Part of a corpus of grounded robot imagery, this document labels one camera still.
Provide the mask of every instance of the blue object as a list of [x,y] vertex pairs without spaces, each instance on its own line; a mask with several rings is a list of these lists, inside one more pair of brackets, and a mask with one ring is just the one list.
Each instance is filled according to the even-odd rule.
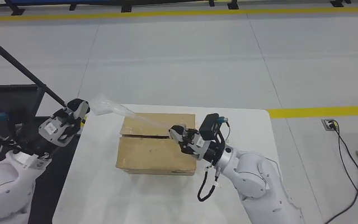
[[0,113],[0,122],[6,122],[7,118],[8,116],[6,113]]
[[218,118],[218,122],[219,122],[220,124],[224,123],[224,122],[225,122],[225,117],[224,117],[224,116],[220,116],[220,117]]

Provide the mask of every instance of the yellow floor line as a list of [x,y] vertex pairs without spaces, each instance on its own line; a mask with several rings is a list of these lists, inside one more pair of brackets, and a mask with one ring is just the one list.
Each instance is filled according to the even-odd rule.
[[293,108],[293,109],[267,109],[271,118],[309,118],[323,116],[356,116],[358,106],[338,106],[332,108]]
[[158,11],[130,13],[98,13],[98,14],[68,14],[68,15],[33,15],[33,16],[0,16],[0,21],[28,20],[88,20],[100,18],[128,18],[151,16],[208,16],[236,14],[300,14],[300,13],[358,13],[358,7],[344,8],[279,8],[256,10],[202,10],[202,11]]

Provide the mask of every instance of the white table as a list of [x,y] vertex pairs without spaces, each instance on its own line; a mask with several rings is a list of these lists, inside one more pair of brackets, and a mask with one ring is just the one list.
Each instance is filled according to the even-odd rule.
[[[269,114],[264,110],[125,105],[140,113],[196,115],[199,128],[205,116],[229,118],[229,145],[256,151],[279,161]],[[206,161],[197,162],[194,176],[129,175],[115,167],[119,132],[124,117],[90,114],[84,126],[53,218],[53,224],[249,224],[232,183],[224,176],[205,202],[197,192]],[[223,135],[228,133],[222,126]],[[207,188],[213,183],[209,173]]]

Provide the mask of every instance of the label sticker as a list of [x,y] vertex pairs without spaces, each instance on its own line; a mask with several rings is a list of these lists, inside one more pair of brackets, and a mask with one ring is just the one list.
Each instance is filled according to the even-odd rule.
[[50,122],[48,125],[45,126],[45,130],[47,131],[47,133],[49,133],[49,135],[51,135],[55,133],[57,128]]
[[196,145],[201,148],[202,146],[204,146],[205,141],[203,140],[203,138],[200,136],[199,139],[196,142]]

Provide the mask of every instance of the black metal pole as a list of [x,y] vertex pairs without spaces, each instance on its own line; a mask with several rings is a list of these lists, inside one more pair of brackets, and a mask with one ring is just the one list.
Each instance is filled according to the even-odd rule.
[[12,55],[9,54],[5,49],[0,46],[0,55],[10,62],[15,68],[17,68],[22,74],[24,74],[27,78],[32,80],[36,85],[43,88],[45,92],[50,95],[54,100],[56,100],[62,106],[66,106],[65,101],[63,101],[58,95],[56,95],[50,88],[47,87],[46,84],[41,82],[34,74],[32,74],[27,68],[25,68],[18,60],[16,60]]
[[16,5],[14,5],[11,0],[5,0],[5,3],[7,4],[8,7],[10,7],[10,9],[12,10],[12,14],[11,16],[21,16],[24,12],[25,9],[23,8],[18,8]]

